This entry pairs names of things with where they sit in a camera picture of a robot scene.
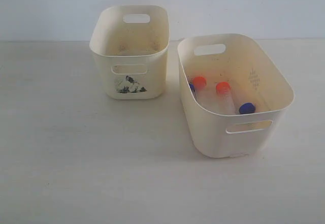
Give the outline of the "orange-capped tube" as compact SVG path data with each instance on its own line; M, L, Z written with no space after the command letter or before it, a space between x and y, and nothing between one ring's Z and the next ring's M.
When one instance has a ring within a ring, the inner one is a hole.
M212 110L215 105L212 89L208 86L207 80L202 76L192 79L196 101L205 109Z
M226 115L235 115L236 108L234 105L230 84L228 82L217 83L216 94L218 98L219 108L222 113Z

